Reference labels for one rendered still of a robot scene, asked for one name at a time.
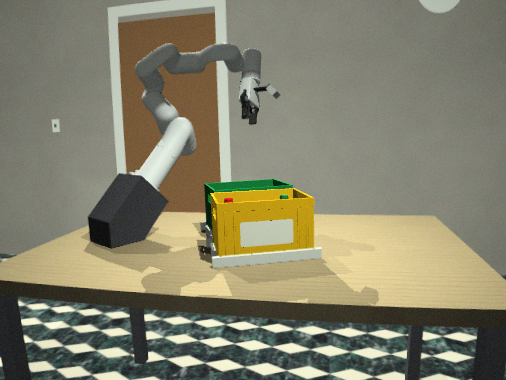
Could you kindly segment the yellow plastic crate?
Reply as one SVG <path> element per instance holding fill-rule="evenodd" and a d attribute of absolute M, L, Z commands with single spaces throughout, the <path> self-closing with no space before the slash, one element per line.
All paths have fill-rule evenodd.
<path fill-rule="evenodd" d="M 211 215 L 216 257 L 314 248 L 314 198 L 295 188 L 222 192 Z"/>

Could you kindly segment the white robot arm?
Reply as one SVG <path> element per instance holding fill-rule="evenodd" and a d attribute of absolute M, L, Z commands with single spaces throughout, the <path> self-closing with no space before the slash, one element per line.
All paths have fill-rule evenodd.
<path fill-rule="evenodd" d="M 260 51 L 250 48 L 242 55 L 237 46 L 229 43 L 210 45 L 194 53 L 179 53 L 174 44 L 168 43 L 137 63 L 135 73 L 145 86 L 142 102 L 154 116 L 163 137 L 140 170 L 129 174 L 142 175 L 159 189 L 180 155 L 191 155 L 196 149 L 192 124 L 185 118 L 179 118 L 177 110 L 161 94 L 164 80 L 158 68 L 163 65 L 171 74 L 201 73 L 203 67 L 213 61 L 226 62 L 230 72 L 242 71 L 242 78 L 260 80 Z"/>

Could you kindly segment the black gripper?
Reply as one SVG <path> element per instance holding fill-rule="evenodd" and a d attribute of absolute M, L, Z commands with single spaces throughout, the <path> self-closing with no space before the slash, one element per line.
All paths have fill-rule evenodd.
<path fill-rule="evenodd" d="M 255 91 L 254 88 L 259 87 L 259 84 L 260 80 L 255 77 L 242 78 L 240 84 L 239 102 L 242 103 L 242 119 L 249 119 L 249 125 L 257 124 L 260 92 Z M 252 109 L 255 110 L 252 112 Z"/>

